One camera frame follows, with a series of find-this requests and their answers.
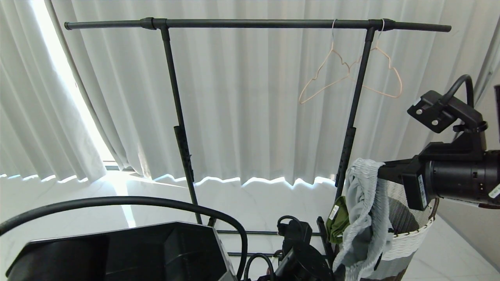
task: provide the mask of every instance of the light blue garment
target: light blue garment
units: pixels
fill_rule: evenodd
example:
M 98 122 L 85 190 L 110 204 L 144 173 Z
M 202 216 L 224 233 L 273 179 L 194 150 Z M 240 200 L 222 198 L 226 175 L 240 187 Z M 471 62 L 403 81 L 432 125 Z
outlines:
M 378 179 L 382 162 L 358 158 L 347 170 L 345 202 L 350 225 L 343 233 L 340 252 L 333 261 L 335 271 L 345 265 L 345 280 L 369 277 L 384 250 L 391 248 L 387 181 Z

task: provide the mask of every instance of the pink hanger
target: pink hanger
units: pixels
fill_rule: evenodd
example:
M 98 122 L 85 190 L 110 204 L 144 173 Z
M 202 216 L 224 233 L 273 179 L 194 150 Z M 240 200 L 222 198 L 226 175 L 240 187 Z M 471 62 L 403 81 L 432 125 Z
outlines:
M 382 55 L 384 55 L 388 60 L 389 60 L 389 66 L 388 66 L 388 69 L 389 70 L 394 70 L 394 73 L 396 73 L 396 76 L 397 76 L 397 79 L 399 80 L 399 93 L 397 95 L 390 95 L 388 93 L 385 93 L 385 92 L 381 92 L 381 91 L 378 91 L 376 89 L 373 89 L 373 88 L 370 88 L 368 86 L 365 86 L 363 85 L 363 88 L 366 88 L 368 90 L 371 90 L 375 93 L 378 93 L 378 94 L 381 94 L 381 95 L 384 95 L 384 96 L 387 96 L 387 97 L 390 97 L 390 98 L 394 98 L 394 99 L 397 99 L 399 97 L 401 97 L 401 94 L 403 93 L 403 82 L 401 81 L 401 77 L 400 77 L 400 74 L 398 72 L 398 70 L 396 69 L 396 67 L 393 67 L 391 66 L 391 57 L 386 53 L 384 52 L 383 50 L 381 50 L 379 48 L 379 39 L 380 39 L 380 35 L 382 34 L 382 32 L 384 31 L 384 27 L 386 25 L 386 22 L 384 21 L 384 19 L 382 19 L 382 30 L 380 31 L 380 33 L 378 34 L 378 37 L 376 39 L 376 44 L 375 44 L 375 47 L 371 48 L 370 49 L 370 52 L 373 51 L 373 50 L 377 50 L 379 51 L 380 53 L 382 53 Z M 349 70 L 353 67 L 353 65 L 359 63 L 361 61 L 361 56 L 355 61 L 353 62 L 350 66 L 349 66 Z
M 307 84 L 305 84 L 304 88 L 302 89 L 302 92 L 300 92 L 300 96 L 298 97 L 298 102 L 303 105 L 305 104 L 307 101 L 309 101 L 310 99 L 314 98 L 317 94 L 321 93 L 322 91 L 324 91 L 326 88 L 346 79 L 346 78 L 350 78 L 351 77 L 351 67 L 349 66 L 349 64 L 345 63 L 344 62 L 344 59 L 342 58 L 342 56 L 334 49 L 334 24 L 335 24 L 335 21 L 336 19 L 333 20 L 333 23 L 331 24 L 331 48 L 330 48 L 330 51 L 328 52 L 328 54 L 326 55 L 326 57 L 324 58 L 324 61 L 323 63 L 319 66 L 319 68 L 317 69 L 316 71 L 316 75 L 314 76 L 314 78 L 311 78 L 309 80 L 309 82 L 307 82 Z M 323 88 L 321 88 L 319 91 L 317 91 L 315 94 L 313 94 L 312 96 L 306 98 L 305 100 L 302 100 L 302 95 L 304 94 L 304 92 L 306 91 L 306 88 L 309 86 L 309 84 L 313 81 L 313 80 L 316 80 L 318 79 L 318 75 L 320 74 L 320 71 L 321 69 L 323 68 L 323 66 L 325 65 L 325 63 L 327 62 L 328 58 L 330 57 L 330 55 L 332 53 L 335 53 L 339 58 L 340 58 L 340 62 L 342 65 L 345 65 L 347 67 L 347 75 L 340 78 L 339 80 L 331 83 L 331 84 L 328 84 L 326 86 L 324 86 Z

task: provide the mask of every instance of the marble tile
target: marble tile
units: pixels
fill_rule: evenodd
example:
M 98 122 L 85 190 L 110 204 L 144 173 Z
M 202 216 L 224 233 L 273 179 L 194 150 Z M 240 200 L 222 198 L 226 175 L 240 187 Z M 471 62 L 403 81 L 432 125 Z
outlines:
M 276 231 L 277 220 L 292 215 L 310 224 L 318 231 L 316 218 L 326 217 L 331 210 L 335 188 L 328 182 L 314 185 L 284 182 L 253 181 L 241 186 L 239 180 L 221 182 L 207 179 L 195 186 L 198 203 L 226 213 L 237 219 L 246 230 Z M 32 208 L 79 198 L 99 196 L 150 196 L 190 202 L 185 180 L 165 177 L 158 182 L 123 172 L 110 172 L 93 182 L 56 180 L 40 182 L 38 178 L 0 178 L 0 220 L 4 221 Z M 203 222 L 208 217 L 202 216 Z M 87 234 L 145 226 L 171 221 L 195 222 L 195 215 L 182 210 L 153 206 L 104 206 L 72 210 L 43 217 L 16 228 L 0 239 L 0 281 L 4 272 L 25 243 L 33 239 Z M 217 229 L 232 230 L 223 221 Z M 220 238 L 229 252 L 241 251 L 237 234 L 223 234 Z M 280 236 L 249 235 L 248 251 L 273 253 L 281 248 Z M 324 254 L 321 239 L 314 237 L 311 244 Z M 231 257 L 236 270 L 239 257 Z M 256 259 L 250 269 L 255 280 L 266 273 L 267 265 Z M 404 280 L 471 280 L 500 281 L 500 273 L 477 253 L 442 219 L 429 231 L 425 241 L 414 256 Z

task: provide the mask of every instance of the white curtain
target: white curtain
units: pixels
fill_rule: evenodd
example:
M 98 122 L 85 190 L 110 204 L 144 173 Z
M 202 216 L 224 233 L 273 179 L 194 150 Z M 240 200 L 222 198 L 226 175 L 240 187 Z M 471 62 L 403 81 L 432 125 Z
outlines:
M 170 19 L 379 19 L 452 25 L 449 33 L 393 30 L 379 46 L 403 80 L 402 97 L 361 93 L 351 160 L 410 157 L 430 131 L 408 107 L 428 90 L 445 92 L 463 73 L 476 75 L 499 18 L 497 1 L 59 1 L 64 22 Z M 330 49 L 328 29 L 172 28 L 195 179 L 297 178 L 337 172 L 355 83 L 330 87 L 304 105 L 298 97 Z M 363 49 L 365 30 L 336 29 L 335 46 L 348 63 Z M 159 31 L 140 28 L 64 30 L 98 126 L 118 164 L 153 179 L 182 177 L 173 126 L 178 124 Z M 474 49 L 463 48 L 475 42 Z M 458 64 L 463 64 L 460 71 Z M 355 79 L 358 67 L 351 73 Z M 332 58 L 311 95 L 345 75 Z M 365 84 L 395 95 L 399 84 L 387 59 L 370 55 Z
M 0 174 L 102 177 L 103 162 L 51 61 L 31 2 L 0 3 L 0 50 Z

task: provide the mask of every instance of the laundry basket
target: laundry basket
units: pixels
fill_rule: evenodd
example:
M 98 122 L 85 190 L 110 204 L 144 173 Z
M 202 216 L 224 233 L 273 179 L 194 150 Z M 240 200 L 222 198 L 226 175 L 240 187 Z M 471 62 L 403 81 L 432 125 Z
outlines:
M 431 200 L 424 211 L 419 211 L 408 208 L 405 188 L 401 184 L 388 181 L 387 194 L 389 219 L 394 229 L 391 249 L 382 253 L 376 270 L 362 281 L 400 281 L 436 219 L 439 199 Z

